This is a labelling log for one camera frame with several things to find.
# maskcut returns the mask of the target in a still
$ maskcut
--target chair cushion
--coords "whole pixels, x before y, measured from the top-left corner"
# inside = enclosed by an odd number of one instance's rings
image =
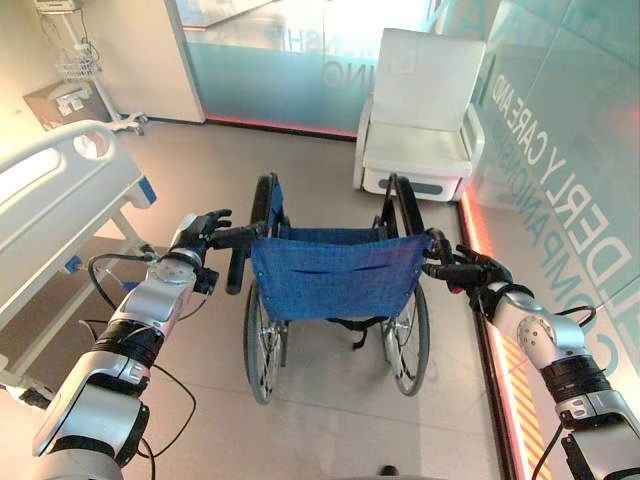
[[[404,174],[468,177],[471,162],[459,132],[372,123],[363,165]]]
[[[478,40],[385,29],[371,121],[458,130],[484,49]]]

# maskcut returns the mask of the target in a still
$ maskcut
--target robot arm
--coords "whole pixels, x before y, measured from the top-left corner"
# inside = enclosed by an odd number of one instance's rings
[[[640,424],[585,346],[574,321],[548,312],[511,273],[490,257],[458,246],[454,255],[441,232],[427,231],[425,272],[466,291],[471,307],[514,339],[542,375],[562,426],[567,463],[577,480],[640,479]]]
[[[34,437],[28,479],[121,480],[149,419],[139,399],[156,357],[193,291],[211,293],[218,274],[203,268],[220,217],[189,215],[169,253],[149,257],[145,280],[116,309],[90,352],[78,360]]]

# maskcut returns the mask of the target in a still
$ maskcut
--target black cable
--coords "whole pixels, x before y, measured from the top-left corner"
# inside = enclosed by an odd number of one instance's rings
[[[115,310],[117,308],[116,304],[113,303],[113,300],[109,298],[109,295],[107,295],[107,292],[103,290],[102,286],[100,285],[100,282],[98,282],[98,279],[96,278],[96,272],[93,267],[98,260],[103,260],[105,258],[117,258],[119,260],[130,260],[135,262],[148,262],[151,260],[151,256],[150,255],[123,255],[121,253],[103,253],[102,255],[96,255],[95,257],[91,257],[89,259],[89,262],[87,263],[87,271],[89,272],[89,278],[91,279],[91,283],[93,283],[94,288],[98,291],[98,293],[104,299],[104,301],[107,302],[113,310]]]
[[[180,438],[180,435],[182,435],[182,432],[184,432],[184,429],[187,428],[187,425],[189,425],[189,422],[191,421],[191,418],[193,417],[193,414],[196,411],[197,402],[196,402],[196,397],[193,396],[193,393],[191,393],[191,391],[187,387],[185,387],[180,380],[178,380],[176,377],[171,375],[169,372],[167,372],[160,365],[154,364],[153,366],[156,367],[158,370],[160,370],[162,373],[164,373],[171,380],[176,382],[180,386],[180,388],[182,388],[185,392],[187,392],[187,395],[189,395],[189,397],[191,397],[191,401],[193,402],[193,406],[191,407],[191,413],[189,414],[189,417],[187,418],[187,421],[184,422],[184,425],[182,425],[182,428],[178,431],[176,436],[173,437],[173,440],[171,440],[163,449],[161,449],[158,453],[156,453],[154,455],[157,458],[160,455],[162,455],[164,452],[166,452],[171,446],[173,446],[173,444],[178,440],[178,438]],[[145,455],[144,453],[140,452],[139,450],[138,450],[138,455],[140,455],[141,457],[144,457],[144,458],[148,458],[147,455]]]
[[[593,320],[596,317],[596,309],[595,309],[595,307],[592,307],[590,305],[582,305],[580,307],[574,307],[574,308],[570,308],[568,310],[563,310],[562,312],[556,313],[556,315],[569,315],[571,313],[582,312],[582,311],[588,311],[589,312],[589,316],[587,318],[585,318],[583,321],[581,321],[580,323],[578,323],[578,326],[580,328],[583,328],[585,325],[587,325],[591,320]]]
[[[186,320],[187,318],[195,315],[196,313],[198,313],[198,310],[200,310],[204,304],[207,302],[207,300],[209,300],[209,297],[211,295],[207,295],[206,297],[204,297],[204,300],[202,300],[202,302],[200,302],[200,305],[198,305],[192,312],[187,313],[186,315],[183,315],[182,317],[178,318],[178,321],[181,322],[182,320]]]
[[[93,341],[95,342],[96,340],[98,340],[98,334],[93,329],[93,327],[90,325],[90,322],[91,322],[91,320],[78,320],[78,323],[80,325],[84,325],[85,327],[87,327],[89,329],[89,332],[91,332],[91,336],[93,337]]]
[[[538,460],[538,464],[536,465],[536,468],[533,469],[531,480],[536,480],[536,478],[538,477],[538,473],[540,473],[540,470],[542,470],[542,466],[544,465],[544,462],[547,460],[547,457],[549,456],[549,453],[551,453],[551,449],[553,448],[553,446],[558,441],[558,438],[560,438],[561,433],[562,433],[562,424],[558,425],[558,429],[556,430],[556,433],[553,435],[553,438],[549,442],[549,445],[547,445],[547,448],[542,454],[542,456],[540,457],[540,460]]]
[[[149,462],[151,462],[151,480],[155,480],[155,478],[156,478],[156,457],[157,457],[157,455],[153,454],[153,452],[151,451],[151,447],[149,446],[149,443],[144,438],[140,439],[140,443],[142,443],[144,445],[144,448],[145,448],[145,450],[147,451],[147,454],[148,454],[148,455],[143,455],[144,458],[148,458]]]
[[[124,337],[122,340],[119,340],[118,343],[123,343],[126,342],[127,340],[129,340],[131,337],[135,337],[136,335],[138,335],[139,333],[142,332],[146,332],[147,330],[154,330],[154,327],[147,325],[146,327],[140,327],[136,330],[134,330],[133,332],[131,332],[130,334],[128,334],[126,337]]]

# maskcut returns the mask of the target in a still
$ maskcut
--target wheelchair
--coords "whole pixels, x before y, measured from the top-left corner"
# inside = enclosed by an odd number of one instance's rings
[[[292,324],[310,319],[362,332],[354,350],[364,345],[368,329],[379,325],[399,390],[415,395],[429,358],[428,310],[418,280],[430,240],[409,181],[389,177],[382,213],[371,228],[294,228],[284,214],[278,177],[271,173],[258,181],[250,227],[251,241],[233,248],[227,292],[240,292],[250,258],[254,279],[243,350],[256,401],[264,405],[273,395],[279,369],[286,366]]]

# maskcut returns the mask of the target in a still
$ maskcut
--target white wall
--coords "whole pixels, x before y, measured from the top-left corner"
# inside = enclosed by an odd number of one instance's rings
[[[174,0],[85,0],[84,17],[102,56],[103,81],[120,112],[204,121]],[[73,21],[82,36],[79,13]],[[62,22],[58,25],[68,38]]]
[[[0,1],[0,154],[43,128],[22,99],[60,81],[31,2]]]

